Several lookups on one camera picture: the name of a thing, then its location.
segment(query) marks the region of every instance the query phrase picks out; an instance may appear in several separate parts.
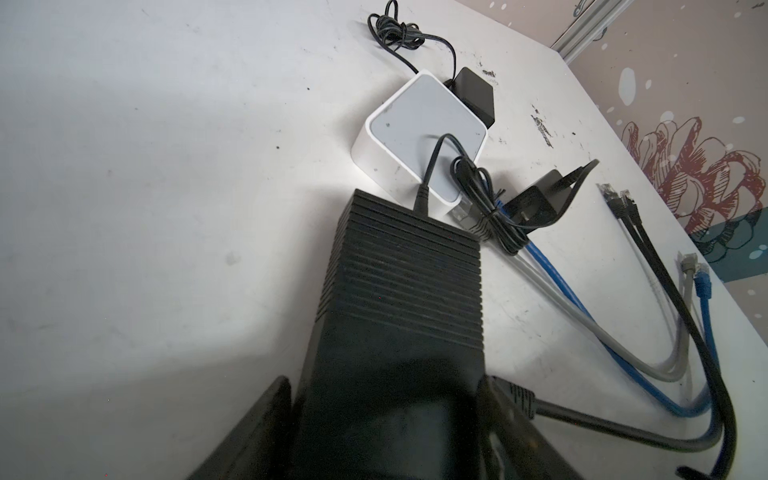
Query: cable bundle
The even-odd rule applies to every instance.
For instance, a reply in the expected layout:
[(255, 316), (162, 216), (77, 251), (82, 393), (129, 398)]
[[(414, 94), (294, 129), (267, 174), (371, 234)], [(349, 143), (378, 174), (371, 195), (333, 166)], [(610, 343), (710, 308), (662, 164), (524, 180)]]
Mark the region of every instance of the cable bundle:
[(493, 191), (491, 175), (483, 167), (476, 167), (466, 156), (457, 157), (451, 163), (451, 176), (469, 201), (488, 222), (492, 236), (508, 255), (515, 255), (528, 245), (528, 235), (512, 223), (498, 206), (498, 198), (504, 193)]
[[(629, 231), (633, 241), (637, 245), (637, 248), (642, 252), (654, 274), (659, 279), (667, 295), (672, 300), (676, 309), (680, 314), (681, 322), (685, 329), (690, 333), (690, 336), (694, 340), (699, 357), (704, 369), (704, 374), (707, 377), (707, 385), (711, 390), (712, 403), (714, 408), (712, 410), (712, 416), (710, 420), (710, 426), (707, 431), (696, 439), (672, 439), (664, 437), (652, 432), (647, 432), (641, 429), (636, 429), (627, 425), (622, 425), (616, 422), (611, 422), (604, 419), (599, 419), (592, 415), (587, 415), (575, 410), (567, 409), (565, 407), (557, 406), (549, 402), (543, 402), (538, 400), (536, 402), (536, 412), (539, 415), (547, 416), (553, 419), (561, 420), (563, 422), (571, 423), (586, 429), (591, 429), (596, 432), (606, 433), (608, 435), (614, 435), (623, 439), (633, 440), (635, 442), (641, 442), (646, 445), (651, 445), (661, 449), (673, 450), (677, 452), (701, 452), (705, 449), (711, 448), (717, 444), (720, 440), (721, 434), (723, 435), (723, 444), (718, 455), (717, 462), (712, 469), (709, 476), (698, 472), (690, 467), (679, 467), (677, 475), (681, 478), (705, 479), (705, 478), (726, 478), (730, 467), (733, 464), (733, 457), (736, 451), (737, 442), (737, 426), (736, 416), (733, 411), (733, 404), (730, 401), (728, 391), (720, 375), (719, 366), (717, 365), (717, 351), (715, 350), (714, 338), (712, 335), (712, 329), (710, 324), (709, 304), (708, 299), (711, 298), (711, 285), (709, 281), (709, 274), (706, 270), (700, 270), (694, 277), (696, 284), (697, 295), (700, 297), (702, 306), (702, 323), (704, 328), (704, 335), (706, 341), (702, 339), (699, 334), (698, 328), (687, 308), (686, 301), (682, 298), (680, 293), (674, 287), (669, 273), (664, 268), (656, 249), (650, 241), (650, 237), (647, 235), (640, 218), (637, 205), (629, 197), (628, 192), (624, 192), (622, 197), (616, 195), (610, 186), (601, 186), (606, 202), (610, 207), (614, 216), (618, 218)], [(588, 312), (584, 305), (578, 300), (571, 288), (564, 282), (557, 270), (548, 262), (546, 257), (538, 251), (538, 249), (529, 244), (529, 251), (533, 254), (539, 263), (545, 270), (552, 276), (555, 283), (563, 290), (563, 292), (572, 300), (583, 313), (588, 315)], [(540, 278), (535, 270), (533, 270), (526, 262), (523, 262), (517, 257), (512, 257), (511, 261), (520, 268), (520, 270), (528, 276), (531, 280), (534, 280), (542, 289), (552, 296), (551, 292), (547, 288), (551, 289), (546, 282), (540, 282)], [(690, 291), (690, 285), (687, 285), (687, 290)], [(709, 393), (707, 389), (704, 389), (699, 395), (697, 400), (691, 407), (680, 407), (669, 400), (663, 393), (659, 392), (652, 384), (650, 384), (640, 373), (632, 368), (631, 365), (613, 350), (609, 349), (611, 355), (619, 363), (619, 365), (627, 373), (632, 376), (638, 383), (641, 384), (646, 390), (648, 390), (654, 397), (660, 400), (665, 407), (673, 411), (669, 404), (674, 405), (679, 412), (688, 412), (691, 414), (701, 414), (706, 411), (709, 402), (707, 401)]]
[[(394, 5), (394, 17), (389, 16), (389, 6)], [(437, 35), (430, 35), (422, 33), (419, 30), (419, 26), (413, 22), (411, 23), (398, 23), (397, 22), (397, 0), (389, 0), (384, 8), (384, 15), (372, 13), (368, 15), (368, 29), (371, 31), (371, 35), (374, 39), (392, 55), (395, 55), (402, 63), (408, 65), (413, 70), (413, 73), (419, 73), (419, 70), (411, 64), (411, 62), (405, 60), (397, 50), (399, 48), (406, 48), (408, 50), (416, 50), (418, 47), (424, 45), (424, 40), (439, 41), (451, 51), (453, 55), (453, 76), (450, 81), (456, 78), (456, 52), (447, 40)], [(376, 26), (371, 23), (371, 20), (376, 19)]]

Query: red flower drawing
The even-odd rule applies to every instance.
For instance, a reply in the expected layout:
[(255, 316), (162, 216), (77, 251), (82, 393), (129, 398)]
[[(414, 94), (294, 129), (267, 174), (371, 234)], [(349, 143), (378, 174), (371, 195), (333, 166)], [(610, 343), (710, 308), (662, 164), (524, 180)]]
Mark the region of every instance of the red flower drawing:
[[(739, 217), (752, 227), (763, 205), (766, 182), (760, 177), (760, 159), (748, 151), (729, 152), (723, 142), (709, 137), (699, 142), (701, 119), (691, 118), (678, 127), (673, 121), (659, 124), (642, 138), (634, 122), (621, 135), (624, 146), (667, 203), (674, 216), (702, 253), (721, 255), (751, 238), (734, 235)], [(712, 226), (718, 232), (708, 231)]]

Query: metal frame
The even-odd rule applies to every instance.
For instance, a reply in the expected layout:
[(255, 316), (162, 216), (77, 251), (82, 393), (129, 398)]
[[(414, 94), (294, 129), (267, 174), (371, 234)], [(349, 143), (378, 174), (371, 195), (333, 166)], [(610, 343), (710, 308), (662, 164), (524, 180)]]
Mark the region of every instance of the metal frame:
[(565, 63), (570, 64), (632, 1), (594, 0), (552, 45), (552, 50), (559, 53)]

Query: dark spot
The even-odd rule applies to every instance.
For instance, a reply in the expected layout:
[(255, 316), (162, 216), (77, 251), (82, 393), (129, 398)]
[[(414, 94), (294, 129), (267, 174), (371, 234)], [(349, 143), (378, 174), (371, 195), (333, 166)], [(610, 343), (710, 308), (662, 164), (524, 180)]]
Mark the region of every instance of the dark spot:
[(235, 263), (240, 262), (240, 255), (236, 252), (229, 252), (226, 257), (224, 257), (224, 262), (228, 266), (233, 266)]
[(536, 123), (536, 127), (538, 128), (538, 131), (539, 133), (541, 133), (541, 136), (544, 138), (544, 141), (547, 142), (547, 145), (550, 148), (554, 148), (552, 147), (552, 143), (549, 141), (549, 138), (547, 138), (547, 136), (551, 137), (552, 134), (549, 133), (549, 130), (547, 130), (547, 128), (544, 126), (544, 122), (541, 121), (539, 117), (534, 117), (533, 115), (531, 115), (531, 118), (533, 118), (533, 121)]

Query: blue ethernet cable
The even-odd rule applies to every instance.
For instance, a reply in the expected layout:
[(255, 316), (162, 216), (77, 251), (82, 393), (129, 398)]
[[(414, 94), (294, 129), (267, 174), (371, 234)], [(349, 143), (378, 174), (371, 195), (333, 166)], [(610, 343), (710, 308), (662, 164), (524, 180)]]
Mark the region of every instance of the blue ethernet cable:
[[(576, 293), (565, 282), (565, 279), (550, 263), (549, 259), (539, 250), (533, 242), (529, 242), (526, 246), (528, 252), (534, 257), (534, 259), (541, 265), (541, 268), (552, 278), (554, 284), (560, 289), (560, 291), (582, 312), (592, 318), (592, 315), (587, 311), (587, 308), (578, 299)], [(712, 335), (712, 325), (709, 316), (709, 298), (712, 297), (711, 283), (709, 274), (705, 272), (699, 272), (694, 277), (694, 283), (696, 284), (696, 294), (699, 296), (702, 305), (702, 323), (704, 329), (704, 337), (710, 351), (713, 353), (715, 361), (717, 361), (717, 351), (715, 350), (714, 337)], [(695, 398), (690, 406), (678, 405), (674, 400), (664, 395), (654, 384), (648, 381), (640, 372), (638, 372), (632, 365), (626, 360), (621, 358), (612, 349), (605, 346), (605, 349), (611, 354), (614, 361), (623, 369), (638, 385), (640, 385), (646, 392), (654, 397), (665, 409), (667, 409), (672, 415), (693, 418), (702, 415), (710, 408), (710, 394), (707, 387), (704, 387), (701, 393)]]

